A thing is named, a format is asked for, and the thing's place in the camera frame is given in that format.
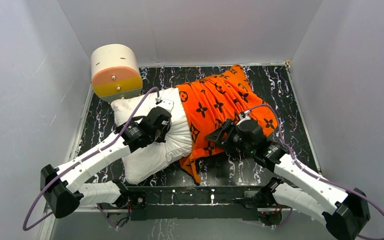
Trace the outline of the white pillow insert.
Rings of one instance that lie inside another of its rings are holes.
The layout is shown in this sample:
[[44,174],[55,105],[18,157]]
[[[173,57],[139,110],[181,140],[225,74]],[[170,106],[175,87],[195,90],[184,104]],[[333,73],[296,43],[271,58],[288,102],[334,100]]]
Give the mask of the white pillow insert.
[[[146,118],[148,114],[159,115],[159,111],[154,110],[157,107],[157,96],[170,102],[171,126],[162,131],[151,129],[153,121]],[[134,115],[139,128],[153,136],[151,144],[138,148],[122,158],[128,183],[137,185],[192,153],[193,140],[178,88],[171,87],[159,93],[153,92],[147,97],[141,95],[116,99],[110,106],[117,126],[121,126],[131,115]]]

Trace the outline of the orange patterned pillowcase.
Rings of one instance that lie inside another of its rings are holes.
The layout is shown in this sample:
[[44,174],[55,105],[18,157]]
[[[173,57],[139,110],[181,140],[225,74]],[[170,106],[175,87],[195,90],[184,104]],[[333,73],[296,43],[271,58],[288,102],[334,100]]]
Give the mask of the orange patterned pillowcase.
[[201,182],[197,160],[223,152],[205,137],[225,120],[238,123],[240,113],[251,109],[250,118],[258,122],[265,136],[270,136],[278,127],[273,111],[253,92],[241,65],[233,65],[221,74],[178,84],[176,88],[192,139],[191,153],[179,162],[197,184]]

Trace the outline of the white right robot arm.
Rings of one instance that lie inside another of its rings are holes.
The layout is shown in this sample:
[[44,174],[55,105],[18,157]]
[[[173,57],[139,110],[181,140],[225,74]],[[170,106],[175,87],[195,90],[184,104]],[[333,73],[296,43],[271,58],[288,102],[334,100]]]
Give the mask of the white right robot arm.
[[371,218],[367,201],[360,197],[361,190],[343,190],[311,169],[305,172],[287,150],[266,138],[255,120],[234,123],[227,119],[205,138],[225,152],[249,154],[258,165],[277,175],[260,190],[245,191],[234,203],[247,208],[289,206],[325,225],[337,240],[356,239]]

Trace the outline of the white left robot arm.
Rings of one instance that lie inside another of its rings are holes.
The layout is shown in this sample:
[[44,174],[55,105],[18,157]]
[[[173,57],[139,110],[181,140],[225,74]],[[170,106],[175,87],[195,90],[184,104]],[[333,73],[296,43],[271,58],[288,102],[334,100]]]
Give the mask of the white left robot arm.
[[174,103],[164,99],[139,123],[133,120],[117,127],[105,140],[70,162],[40,171],[40,189],[57,219],[80,206],[110,204],[125,208],[134,194],[120,181],[87,183],[93,175],[113,162],[154,142],[165,141],[171,126]]

